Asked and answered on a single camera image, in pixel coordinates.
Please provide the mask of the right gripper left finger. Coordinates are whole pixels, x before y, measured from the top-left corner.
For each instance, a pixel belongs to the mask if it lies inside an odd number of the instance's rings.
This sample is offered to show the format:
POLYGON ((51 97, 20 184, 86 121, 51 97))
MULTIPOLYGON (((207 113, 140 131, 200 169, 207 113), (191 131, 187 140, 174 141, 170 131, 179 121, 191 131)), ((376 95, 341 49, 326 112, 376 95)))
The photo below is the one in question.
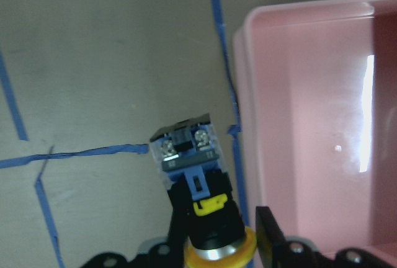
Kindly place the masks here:
POLYGON ((167 233, 167 245, 171 251, 183 251, 189 242, 189 213, 173 209, 169 230, 167 233))

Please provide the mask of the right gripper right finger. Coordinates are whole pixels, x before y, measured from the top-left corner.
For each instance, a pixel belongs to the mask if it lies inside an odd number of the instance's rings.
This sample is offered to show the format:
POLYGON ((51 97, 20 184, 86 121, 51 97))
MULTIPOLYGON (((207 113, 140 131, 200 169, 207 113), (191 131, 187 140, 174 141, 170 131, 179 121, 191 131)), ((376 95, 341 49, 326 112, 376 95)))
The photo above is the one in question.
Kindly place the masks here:
POLYGON ((271 209, 256 207, 257 250, 263 267, 280 267, 279 252, 286 239, 271 209))

